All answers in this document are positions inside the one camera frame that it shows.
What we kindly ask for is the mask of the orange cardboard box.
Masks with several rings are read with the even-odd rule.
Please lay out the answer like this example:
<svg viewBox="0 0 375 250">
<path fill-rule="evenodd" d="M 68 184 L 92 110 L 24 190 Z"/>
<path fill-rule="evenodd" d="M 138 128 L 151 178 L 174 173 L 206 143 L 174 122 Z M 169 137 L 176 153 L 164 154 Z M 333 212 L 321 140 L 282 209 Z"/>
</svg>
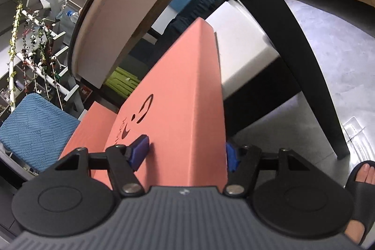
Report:
<svg viewBox="0 0 375 250">
<path fill-rule="evenodd" d="M 222 189 L 227 181 L 221 73 L 213 28 L 195 20 L 118 112 L 94 103 L 66 144 L 103 152 L 140 135 L 150 150 L 136 172 L 151 186 Z"/>
</svg>

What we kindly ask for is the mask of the green plastic stools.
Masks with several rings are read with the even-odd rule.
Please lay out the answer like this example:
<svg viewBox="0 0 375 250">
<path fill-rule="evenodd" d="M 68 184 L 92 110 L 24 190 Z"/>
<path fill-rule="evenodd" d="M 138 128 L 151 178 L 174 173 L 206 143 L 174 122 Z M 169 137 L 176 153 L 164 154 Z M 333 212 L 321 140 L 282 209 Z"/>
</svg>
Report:
<svg viewBox="0 0 375 250">
<path fill-rule="evenodd" d="M 125 71 L 121 67 L 116 67 L 104 84 L 121 97 L 128 98 L 139 83 L 140 80 L 137 76 Z"/>
</svg>

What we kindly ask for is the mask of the blue cushioned chair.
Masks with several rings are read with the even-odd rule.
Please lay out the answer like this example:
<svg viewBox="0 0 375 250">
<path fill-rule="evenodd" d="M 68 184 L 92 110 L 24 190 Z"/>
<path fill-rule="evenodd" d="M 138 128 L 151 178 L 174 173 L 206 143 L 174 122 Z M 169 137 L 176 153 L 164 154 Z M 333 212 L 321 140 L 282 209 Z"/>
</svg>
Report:
<svg viewBox="0 0 375 250">
<path fill-rule="evenodd" d="M 5 149 L 42 172 L 57 162 L 79 120 L 36 93 L 28 94 L 1 125 Z"/>
</svg>

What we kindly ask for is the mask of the white black chair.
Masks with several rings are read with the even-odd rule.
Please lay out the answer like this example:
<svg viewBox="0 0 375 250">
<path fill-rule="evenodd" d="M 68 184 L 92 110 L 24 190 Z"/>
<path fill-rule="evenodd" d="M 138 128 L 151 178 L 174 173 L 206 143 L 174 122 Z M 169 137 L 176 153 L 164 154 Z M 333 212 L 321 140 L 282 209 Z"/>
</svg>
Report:
<svg viewBox="0 0 375 250">
<path fill-rule="evenodd" d="M 284 0 L 239 0 L 278 53 L 224 100 L 226 135 L 232 137 L 302 92 L 337 158 L 349 155 L 323 73 Z"/>
</svg>

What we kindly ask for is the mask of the white staircase with garland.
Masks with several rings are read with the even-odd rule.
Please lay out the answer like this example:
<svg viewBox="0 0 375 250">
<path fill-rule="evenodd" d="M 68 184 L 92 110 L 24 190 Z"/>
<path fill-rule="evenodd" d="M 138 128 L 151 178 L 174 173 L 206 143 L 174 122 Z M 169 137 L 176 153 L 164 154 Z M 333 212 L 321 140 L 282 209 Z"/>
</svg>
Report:
<svg viewBox="0 0 375 250">
<path fill-rule="evenodd" d="M 1 118 L 36 93 L 61 110 L 79 117 L 85 110 L 78 82 L 69 74 L 69 41 L 57 20 L 66 0 L 1 0 Z"/>
</svg>

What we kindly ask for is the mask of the clear plastic water bottle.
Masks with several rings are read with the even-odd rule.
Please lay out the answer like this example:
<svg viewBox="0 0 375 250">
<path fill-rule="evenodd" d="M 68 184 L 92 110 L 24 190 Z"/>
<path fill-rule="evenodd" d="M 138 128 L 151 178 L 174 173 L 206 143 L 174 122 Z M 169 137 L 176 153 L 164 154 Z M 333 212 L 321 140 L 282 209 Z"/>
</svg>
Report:
<svg viewBox="0 0 375 250">
<path fill-rule="evenodd" d="M 79 18 L 79 13 L 76 12 L 76 11 L 72 11 L 72 10 L 68 10 L 68 11 L 61 11 L 57 16 L 56 16 L 56 19 L 57 20 L 61 20 L 63 18 L 63 16 L 67 16 L 68 19 L 70 19 L 70 21 L 74 24 L 77 23 L 77 20 Z"/>
</svg>

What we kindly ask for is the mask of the white black-edged table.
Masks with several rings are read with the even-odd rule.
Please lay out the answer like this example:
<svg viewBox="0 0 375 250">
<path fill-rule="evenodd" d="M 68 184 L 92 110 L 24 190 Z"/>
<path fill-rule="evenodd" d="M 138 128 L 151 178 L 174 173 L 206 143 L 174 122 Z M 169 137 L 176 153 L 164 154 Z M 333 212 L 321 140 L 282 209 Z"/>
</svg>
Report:
<svg viewBox="0 0 375 250">
<path fill-rule="evenodd" d="M 71 75 L 100 88 L 171 0 L 87 0 L 72 34 Z"/>
</svg>

